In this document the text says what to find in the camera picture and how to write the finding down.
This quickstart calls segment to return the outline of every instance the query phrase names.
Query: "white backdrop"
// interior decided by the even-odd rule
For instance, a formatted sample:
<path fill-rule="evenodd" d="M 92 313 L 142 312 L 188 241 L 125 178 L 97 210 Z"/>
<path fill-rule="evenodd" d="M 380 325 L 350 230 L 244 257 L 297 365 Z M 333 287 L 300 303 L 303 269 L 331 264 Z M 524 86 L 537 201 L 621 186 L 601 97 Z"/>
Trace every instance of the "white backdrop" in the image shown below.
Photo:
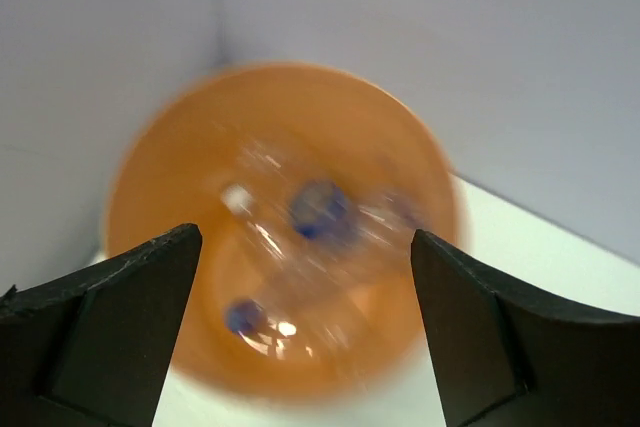
<path fill-rule="evenodd" d="M 83 265 L 134 132 L 218 60 L 214 0 L 0 0 L 0 294 Z"/>

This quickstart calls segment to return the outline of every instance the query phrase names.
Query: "clear plastic bottle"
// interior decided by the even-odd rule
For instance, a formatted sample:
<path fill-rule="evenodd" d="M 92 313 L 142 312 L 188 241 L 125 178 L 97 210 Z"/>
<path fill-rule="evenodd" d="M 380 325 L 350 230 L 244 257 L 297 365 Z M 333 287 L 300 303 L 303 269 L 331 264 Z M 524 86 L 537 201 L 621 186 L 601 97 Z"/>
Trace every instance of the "clear plastic bottle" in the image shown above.
<path fill-rule="evenodd" d="M 399 266 L 408 265 L 422 226 L 417 209 L 394 189 L 373 188 L 354 202 L 311 156 L 263 142 L 248 144 L 241 163 L 244 175 L 222 200 L 245 224 L 258 262 L 275 268 L 264 270 L 256 292 L 228 307 L 227 327 L 277 358 L 348 349 L 370 330 L 349 293 L 407 273 Z"/>
<path fill-rule="evenodd" d="M 238 182 L 221 195 L 245 225 L 258 262 L 270 266 L 269 275 L 306 252 L 330 259 L 354 234 L 356 206 L 311 155 L 291 142 L 289 147 L 247 142 Z"/>

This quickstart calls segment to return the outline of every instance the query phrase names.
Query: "white wall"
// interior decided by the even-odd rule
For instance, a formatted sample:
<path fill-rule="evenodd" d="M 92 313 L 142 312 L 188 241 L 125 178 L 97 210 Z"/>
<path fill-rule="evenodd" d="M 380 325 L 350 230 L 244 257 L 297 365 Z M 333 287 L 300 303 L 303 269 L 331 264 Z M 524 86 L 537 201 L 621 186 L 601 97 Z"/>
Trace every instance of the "white wall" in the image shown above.
<path fill-rule="evenodd" d="M 133 133 L 219 60 L 214 0 L 0 0 L 0 295 L 79 267 Z"/>
<path fill-rule="evenodd" d="M 237 61 L 366 76 L 457 170 L 640 261 L 640 0 L 222 0 Z"/>

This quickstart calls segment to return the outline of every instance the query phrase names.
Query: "orange cup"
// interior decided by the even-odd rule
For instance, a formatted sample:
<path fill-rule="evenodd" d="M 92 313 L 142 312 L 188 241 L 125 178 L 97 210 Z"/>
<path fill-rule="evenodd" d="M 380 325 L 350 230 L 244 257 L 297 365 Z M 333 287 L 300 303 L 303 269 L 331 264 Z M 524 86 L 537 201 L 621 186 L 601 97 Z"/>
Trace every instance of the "orange cup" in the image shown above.
<path fill-rule="evenodd" d="M 457 243 L 448 164 L 420 120 L 362 79 L 279 63 L 207 79 L 151 122 L 117 175 L 104 245 L 113 256 L 178 224 L 198 224 L 203 248 L 172 364 L 228 392 L 299 402 L 373 381 L 424 342 L 424 330 L 407 252 L 408 275 L 350 293 L 371 336 L 330 360 L 261 355 L 228 332 L 225 306 L 257 288 L 261 277 L 220 192 L 234 181 L 242 142 L 279 133 L 304 144 L 348 193 L 392 175 L 426 214 L 428 228 Z M 381 158 L 393 166 L 392 174 L 380 168 Z"/>

